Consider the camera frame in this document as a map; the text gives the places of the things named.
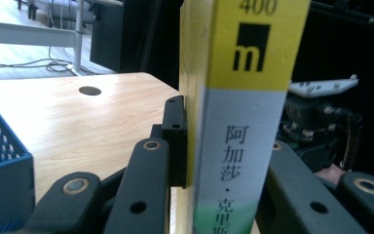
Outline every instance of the dark background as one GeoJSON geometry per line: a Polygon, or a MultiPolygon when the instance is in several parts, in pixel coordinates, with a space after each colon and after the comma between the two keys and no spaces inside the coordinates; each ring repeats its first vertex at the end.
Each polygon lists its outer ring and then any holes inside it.
{"type": "MultiPolygon", "coordinates": [[[[351,1],[347,7],[374,16],[374,0],[351,1]]],[[[292,80],[346,79],[357,75],[356,87],[329,100],[334,106],[362,114],[362,137],[354,171],[374,175],[374,24],[342,16],[327,16],[311,9],[292,80]]]]}

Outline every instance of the number 400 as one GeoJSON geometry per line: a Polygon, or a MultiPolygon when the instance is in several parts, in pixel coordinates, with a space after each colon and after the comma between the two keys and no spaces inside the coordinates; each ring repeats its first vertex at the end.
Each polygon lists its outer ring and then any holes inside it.
{"type": "Polygon", "coordinates": [[[278,0],[243,0],[240,4],[240,9],[243,9],[246,13],[251,11],[255,15],[265,13],[271,16],[278,5],[278,0]]]}

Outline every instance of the metal rivet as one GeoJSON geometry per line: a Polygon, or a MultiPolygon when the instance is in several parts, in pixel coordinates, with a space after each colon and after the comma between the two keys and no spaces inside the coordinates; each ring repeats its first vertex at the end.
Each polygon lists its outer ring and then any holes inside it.
{"type": "Polygon", "coordinates": [[[281,150],[281,145],[277,142],[273,144],[273,150],[281,150]]]}
{"type": "Polygon", "coordinates": [[[78,194],[88,188],[90,182],[86,178],[73,178],[63,185],[63,192],[68,195],[78,194]]]}
{"type": "Polygon", "coordinates": [[[161,144],[156,140],[150,140],[142,145],[147,150],[156,150],[161,147],[161,144]]]}
{"type": "Polygon", "coordinates": [[[354,185],[363,192],[374,195],[374,181],[367,178],[356,178],[354,185]]]}

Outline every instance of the floor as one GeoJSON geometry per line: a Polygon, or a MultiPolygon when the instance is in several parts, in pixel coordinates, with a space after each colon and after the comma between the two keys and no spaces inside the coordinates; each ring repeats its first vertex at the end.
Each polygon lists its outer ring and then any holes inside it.
{"type": "MultiPolygon", "coordinates": [[[[18,25],[30,25],[38,27],[47,27],[48,17],[44,12],[38,10],[36,20],[28,18],[27,5],[22,4],[18,9],[18,1],[0,0],[0,22],[12,23],[18,25]]],[[[62,28],[74,28],[74,23],[63,22],[62,28]]],[[[81,64],[87,68],[89,74],[111,74],[115,73],[108,68],[90,62],[92,26],[87,25],[84,28],[83,47],[81,54],[81,64]]],[[[45,67],[51,62],[50,59],[62,59],[68,62],[74,60],[74,50],[72,48],[61,47],[41,47],[41,46],[22,46],[22,45],[4,45],[0,44],[0,79],[28,79],[45,78],[59,76],[73,76],[70,71],[61,66],[45,67]],[[26,67],[14,68],[13,64],[22,64],[44,59],[40,62],[31,63],[28,66],[43,65],[44,67],[26,67]]]]}

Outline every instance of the black object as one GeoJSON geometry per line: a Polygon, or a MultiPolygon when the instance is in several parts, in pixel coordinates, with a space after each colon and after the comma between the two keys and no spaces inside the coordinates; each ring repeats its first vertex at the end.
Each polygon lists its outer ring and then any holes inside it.
{"type": "Polygon", "coordinates": [[[169,185],[186,187],[187,123],[184,97],[172,97],[166,101],[163,119],[163,139],[169,144],[169,185]]]}
{"type": "Polygon", "coordinates": [[[336,188],[336,196],[369,233],[374,233],[373,175],[345,174],[336,188]]]}
{"type": "Polygon", "coordinates": [[[261,233],[366,233],[281,141],[274,146],[256,220],[261,233]]]}
{"type": "Polygon", "coordinates": [[[333,163],[349,171],[359,148],[361,115],[323,99],[288,94],[278,139],[292,145],[313,173],[333,163]]]}
{"type": "Polygon", "coordinates": [[[99,178],[74,173],[57,180],[16,233],[94,233],[102,204],[99,178]]]}
{"type": "Polygon", "coordinates": [[[114,71],[147,72],[178,89],[182,0],[125,0],[97,4],[91,61],[114,71]]]}
{"type": "Polygon", "coordinates": [[[168,144],[159,138],[134,148],[103,233],[168,233],[168,144]]]}

